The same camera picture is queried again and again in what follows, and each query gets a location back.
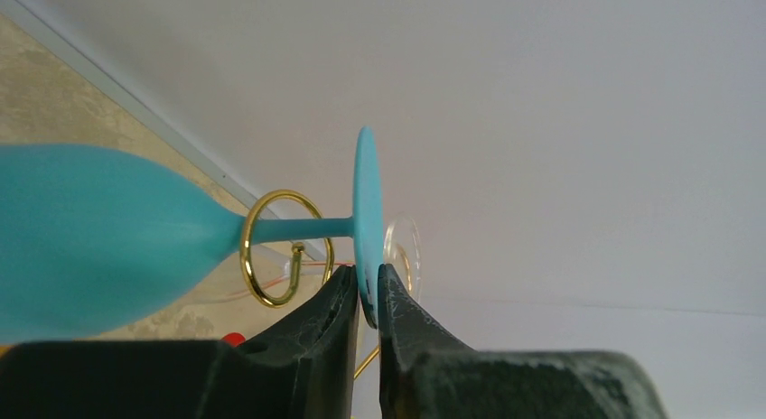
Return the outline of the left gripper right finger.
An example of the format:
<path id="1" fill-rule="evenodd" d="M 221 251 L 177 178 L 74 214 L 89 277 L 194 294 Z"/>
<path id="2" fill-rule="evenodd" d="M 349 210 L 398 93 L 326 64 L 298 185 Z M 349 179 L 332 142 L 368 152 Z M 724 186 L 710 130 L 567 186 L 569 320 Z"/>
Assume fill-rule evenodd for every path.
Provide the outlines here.
<path id="1" fill-rule="evenodd" d="M 379 403 L 385 418 L 664 418 L 644 369 L 604 350 L 482 351 L 378 270 Z"/>

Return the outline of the clear wine glass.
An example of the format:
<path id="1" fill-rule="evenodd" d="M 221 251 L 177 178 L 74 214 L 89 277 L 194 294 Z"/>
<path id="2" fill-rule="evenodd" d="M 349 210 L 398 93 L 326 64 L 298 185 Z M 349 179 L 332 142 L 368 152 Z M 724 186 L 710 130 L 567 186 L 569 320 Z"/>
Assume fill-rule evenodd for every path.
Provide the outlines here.
<path id="1" fill-rule="evenodd" d="M 262 288 L 274 295 L 284 293 L 290 274 L 298 267 L 303 291 L 316 291 L 325 274 L 325 263 L 313 261 L 297 242 L 287 254 L 266 245 L 252 248 L 253 274 Z M 416 301 L 422 296 L 421 243 L 416 223 L 407 215 L 399 215 L 388 224 L 384 239 L 384 262 L 395 267 L 406 290 Z M 188 300 L 194 304 L 218 304 L 240 300 L 251 295 L 241 272 L 240 257 L 234 253 L 224 260 L 201 283 Z"/>

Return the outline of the red plastic wine glass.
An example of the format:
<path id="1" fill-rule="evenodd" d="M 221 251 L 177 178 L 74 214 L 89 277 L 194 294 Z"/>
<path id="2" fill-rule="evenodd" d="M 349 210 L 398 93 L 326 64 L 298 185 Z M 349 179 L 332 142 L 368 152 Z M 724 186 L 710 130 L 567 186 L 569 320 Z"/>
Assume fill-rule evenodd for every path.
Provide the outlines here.
<path id="1" fill-rule="evenodd" d="M 230 332 L 224 335 L 221 340 L 232 347 L 238 347 L 244 344 L 247 338 L 240 332 Z"/>

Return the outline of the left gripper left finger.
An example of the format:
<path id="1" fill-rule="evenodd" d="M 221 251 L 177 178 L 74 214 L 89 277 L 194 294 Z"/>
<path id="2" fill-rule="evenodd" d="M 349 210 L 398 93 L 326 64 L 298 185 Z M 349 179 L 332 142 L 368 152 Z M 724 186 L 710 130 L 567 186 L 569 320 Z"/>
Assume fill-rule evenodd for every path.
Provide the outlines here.
<path id="1" fill-rule="evenodd" d="M 223 340 L 25 343 L 1 359 L 4 418 L 347 418 L 356 270 L 232 346 Z"/>

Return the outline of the blue plastic wine glass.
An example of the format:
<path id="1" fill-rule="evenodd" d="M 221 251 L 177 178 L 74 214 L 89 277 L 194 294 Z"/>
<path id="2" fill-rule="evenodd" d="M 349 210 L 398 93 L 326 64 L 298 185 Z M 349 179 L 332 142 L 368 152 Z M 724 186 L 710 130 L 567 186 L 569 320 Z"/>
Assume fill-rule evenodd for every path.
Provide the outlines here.
<path id="1" fill-rule="evenodd" d="M 218 204 L 143 157 L 85 144 L 1 148 L 1 341 L 75 340 L 139 321 L 175 302 L 233 254 L 249 288 L 256 245 L 350 237 L 360 299 L 378 325 L 384 223 L 373 132 L 357 141 L 346 219 L 261 219 Z"/>

